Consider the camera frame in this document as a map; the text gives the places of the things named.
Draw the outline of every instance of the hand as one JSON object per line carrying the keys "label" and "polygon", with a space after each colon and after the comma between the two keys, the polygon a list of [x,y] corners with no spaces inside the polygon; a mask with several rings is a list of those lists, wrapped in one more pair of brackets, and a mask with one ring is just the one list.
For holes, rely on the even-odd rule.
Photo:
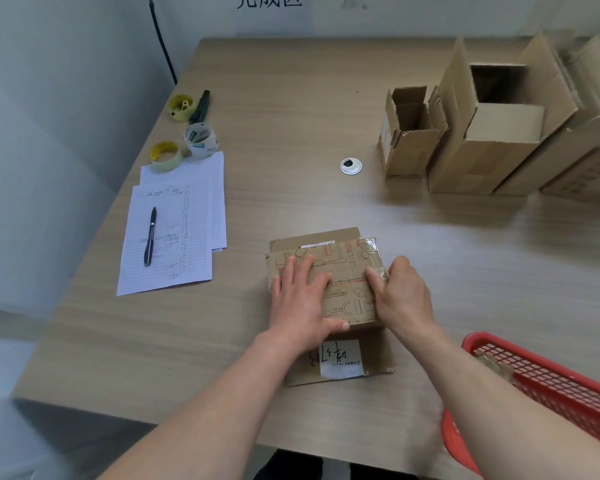
{"label": "hand", "polygon": [[286,342],[297,355],[318,347],[330,333],[349,329],[344,320],[323,318],[322,295],[331,275],[317,273],[307,284],[309,270],[315,257],[306,256],[300,265],[287,259],[282,277],[271,283],[271,314],[269,331]]}
{"label": "hand", "polygon": [[431,292],[406,257],[394,259],[386,283],[372,267],[365,270],[365,275],[376,295],[380,320],[403,343],[437,328],[433,321]]}

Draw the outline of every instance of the black cable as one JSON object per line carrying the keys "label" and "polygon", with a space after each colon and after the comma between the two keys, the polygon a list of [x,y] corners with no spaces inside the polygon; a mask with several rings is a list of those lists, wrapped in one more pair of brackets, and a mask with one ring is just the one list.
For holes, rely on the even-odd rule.
{"label": "black cable", "polygon": [[178,80],[176,78],[176,72],[173,70],[173,66],[171,65],[171,59],[169,58],[169,54],[167,53],[167,48],[164,46],[164,40],[162,40],[162,35],[160,33],[160,27],[158,27],[158,20],[155,17],[155,8],[153,6],[153,0],[149,0],[149,10],[151,10],[151,18],[153,19],[153,26],[155,27],[155,33],[158,35],[158,40],[160,40],[160,47],[162,47],[162,53],[164,54],[164,58],[167,59],[167,63],[169,65],[169,70],[171,71],[171,76],[173,78],[173,83],[177,84]]}

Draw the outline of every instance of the forearm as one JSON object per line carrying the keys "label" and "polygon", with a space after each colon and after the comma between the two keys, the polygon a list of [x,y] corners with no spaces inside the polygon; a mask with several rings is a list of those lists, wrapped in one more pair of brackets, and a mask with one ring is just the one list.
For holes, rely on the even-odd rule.
{"label": "forearm", "polygon": [[271,400],[295,359],[272,334],[145,436],[102,477],[239,479]]}
{"label": "forearm", "polygon": [[486,479],[600,479],[600,442],[529,399],[437,327],[399,333],[451,412]]}

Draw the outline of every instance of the dark pants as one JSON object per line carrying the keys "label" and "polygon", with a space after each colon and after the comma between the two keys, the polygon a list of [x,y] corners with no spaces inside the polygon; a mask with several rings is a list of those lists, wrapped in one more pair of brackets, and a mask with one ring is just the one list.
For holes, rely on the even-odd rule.
{"label": "dark pants", "polygon": [[[253,480],[320,480],[322,459],[319,456],[277,450]],[[382,468],[351,464],[351,480],[417,480],[415,475]]]}

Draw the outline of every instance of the left hand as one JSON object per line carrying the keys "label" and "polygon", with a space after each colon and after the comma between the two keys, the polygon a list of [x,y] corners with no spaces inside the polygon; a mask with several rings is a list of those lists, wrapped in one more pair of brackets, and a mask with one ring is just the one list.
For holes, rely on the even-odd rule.
{"label": "left hand", "polygon": [[317,273],[308,284],[314,260],[314,256],[308,255],[296,266],[295,257],[290,257],[282,276],[276,276],[271,283],[269,331],[277,334],[298,355],[318,347],[329,334],[349,329],[349,323],[344,320],[323,318],[322,295],[331,275]]}

